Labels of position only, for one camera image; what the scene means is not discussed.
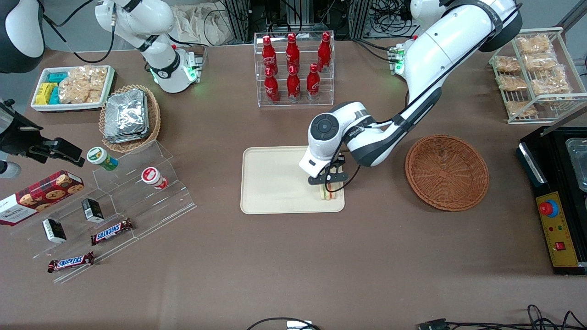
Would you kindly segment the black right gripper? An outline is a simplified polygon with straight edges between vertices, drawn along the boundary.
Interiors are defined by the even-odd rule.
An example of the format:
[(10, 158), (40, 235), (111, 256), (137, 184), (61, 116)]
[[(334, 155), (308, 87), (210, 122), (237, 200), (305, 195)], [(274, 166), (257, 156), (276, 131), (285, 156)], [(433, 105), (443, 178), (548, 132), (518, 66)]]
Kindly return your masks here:
[(61, 159), (77, 167), (83, 167), (83, 151), (63, 138), (44, 141), (43, 128), (13, 110), (15, 101), (1, 100), (0, 149), (12, 156), (27, 156), (45, 164), (48, 158)]

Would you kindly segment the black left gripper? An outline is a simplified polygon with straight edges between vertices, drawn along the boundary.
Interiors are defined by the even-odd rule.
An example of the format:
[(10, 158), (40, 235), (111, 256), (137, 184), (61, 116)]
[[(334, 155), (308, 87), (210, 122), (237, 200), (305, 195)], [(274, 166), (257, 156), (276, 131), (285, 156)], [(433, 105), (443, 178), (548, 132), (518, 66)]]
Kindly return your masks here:
[(311, 186), (316, 185), (323, 185), (323, 200), (331, 200), (332, 193), (329, 192), (329, 188), (331, 188), (331, 182), (336, 184), (337, 194), (343, 190), (346, 181), (349, 180), (349, 175), (346, 173), (342, 166), (346, 163), (345, 156), (338, 156), (337, 159), (333, 162), (333, 165), (330, 165), (329, 169), (323, 169), (323, 171), (317, 175), (315, 178), (308, 177), (308, 184)]

